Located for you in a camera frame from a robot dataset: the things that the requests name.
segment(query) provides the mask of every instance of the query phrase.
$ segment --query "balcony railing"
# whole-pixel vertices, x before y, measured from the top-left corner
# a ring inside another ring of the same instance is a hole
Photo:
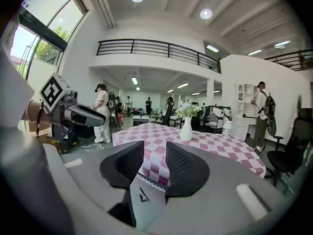
[[[97,56],[125,53],[147,54],[179,59],[221,73],[219,60],[215,60],[183,46],[145,39],[114,39],[99,41]]]
[[[283,65],[294,71],[313,68],[313,49],[290,52],[279,56],[269,57],[265,60]]]

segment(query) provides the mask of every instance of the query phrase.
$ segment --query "ceiling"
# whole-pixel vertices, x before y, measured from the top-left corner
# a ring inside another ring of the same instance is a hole
[[[139,67],[105,67],[97,68],[103,79],[125,90],[135,90],[140,87],[141,91],[191,95],[192,93],[206,94],[207,80],[200,76],[190,75],[177,71],[159,70]],[[138,85],[134,85],[132,77],[136,77]],[[179,85],[188,83],[188,86],[178,89]],[[214,90],[221,91],[222,83],[215,81]]]
[[[307,36],[284,0],[104,0],[102,9],[108,22],[121,19],[127,13],[164,13],[188,18],[217,31],[238,53],[247,55],[262,49],[256,57],[269,56],[305,49]],[[200,12],[209,8],[213,16],[204,20]],[[284,49],[265,47],[290,40]]]

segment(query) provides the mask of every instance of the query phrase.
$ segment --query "pink and white checkered tablecloth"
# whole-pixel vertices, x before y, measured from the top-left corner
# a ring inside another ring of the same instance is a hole
[[[264,177],[266,168],[259,156],[243,140],[233,136],[193,131],[191,141],[181,141],[180,129],[155,123],[145,123],[113,133],[113,146],[133,141],[145,141],[145,155],[139,173],[164,186],[169,186],[170,172],[165,162],[166,142],[190,145],[242,163]]]

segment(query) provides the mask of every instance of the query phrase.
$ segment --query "plant pot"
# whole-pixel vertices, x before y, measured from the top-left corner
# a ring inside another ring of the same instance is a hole
[[[180,139],[182,141],[190,141],[192,139],[191,117],[185,117],[185,124],[180,131]]]

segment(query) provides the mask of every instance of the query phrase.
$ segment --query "flower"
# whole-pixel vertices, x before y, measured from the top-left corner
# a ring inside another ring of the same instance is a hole
[[[202,107],[192,105],[190,103],[183,103],[177,113],[179,117],[195,117]]]

